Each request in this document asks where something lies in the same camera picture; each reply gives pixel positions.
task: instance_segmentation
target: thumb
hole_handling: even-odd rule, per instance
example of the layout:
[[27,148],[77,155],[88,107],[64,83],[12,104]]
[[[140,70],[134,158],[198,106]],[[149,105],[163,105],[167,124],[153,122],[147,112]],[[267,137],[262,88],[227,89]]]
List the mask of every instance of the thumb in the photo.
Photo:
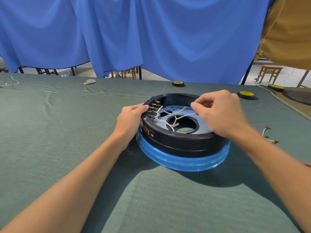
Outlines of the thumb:
[[192,102],[191,103],[191,108],[198,114],[201,115],[203,113],[206,113],[210,108],[206,108],[205,106],[197,103],[197,102]]
[[136,114],[141,115],[149,109],[149,105],[140,105],[136,109],[133,110]]

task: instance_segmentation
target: table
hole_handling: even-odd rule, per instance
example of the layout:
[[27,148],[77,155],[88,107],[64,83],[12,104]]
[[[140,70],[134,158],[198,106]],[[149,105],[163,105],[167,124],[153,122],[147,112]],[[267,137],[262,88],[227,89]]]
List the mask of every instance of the table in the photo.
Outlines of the table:
[[[14,74],[0,89],[0,228],[91,154],[126,105],[163,93],[252,91],[250,123],[301,162],[311,163],[311,123],[256,86]],[[11,81],[0,73],[0,81]],[[251,160],[234,144],[218,167],[199,173],[159,166],[135,140],[103,184],[82,232],[299,232]]]

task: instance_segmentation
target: mounting hole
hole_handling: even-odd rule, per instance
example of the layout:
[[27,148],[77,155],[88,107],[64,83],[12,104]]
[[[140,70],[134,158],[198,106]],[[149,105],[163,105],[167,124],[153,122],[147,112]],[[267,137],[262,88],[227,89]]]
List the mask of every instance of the mounting hole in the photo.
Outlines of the mounting hole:
[[[170,125],[173,125],[173,123],[175,122],[175,117],[171,116],[167,122]],[[181,119],[178,119],[175,123],[175,125],[173,126],[175,132],[179,132],[179,133],[192,133],[194,130],[196,130],[196,122],[194,120],[192,120],[189,117],[182,117]]]
[[164,116],[168,115],[168,113],[173,113],[173,112],[170,111],[170,110],[168,110],[167,113],[166,112],[162,112],[162,113],[160,113],[159,117],[164,117]]

